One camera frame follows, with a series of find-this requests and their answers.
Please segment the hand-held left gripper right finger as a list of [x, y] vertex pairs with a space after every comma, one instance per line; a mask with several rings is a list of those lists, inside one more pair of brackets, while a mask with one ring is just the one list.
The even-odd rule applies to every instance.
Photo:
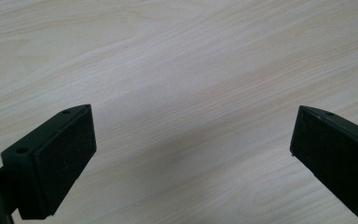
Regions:
[[290, 151], [358, 217], [358, 125], [302, 105]]

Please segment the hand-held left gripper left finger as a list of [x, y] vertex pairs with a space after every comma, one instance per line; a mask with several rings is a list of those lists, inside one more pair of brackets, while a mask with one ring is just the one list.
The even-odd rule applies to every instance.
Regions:
[[90, 105], [64, 109], [1, 153], [6, 209], [45, 219], [62, 201], [96, 152]]

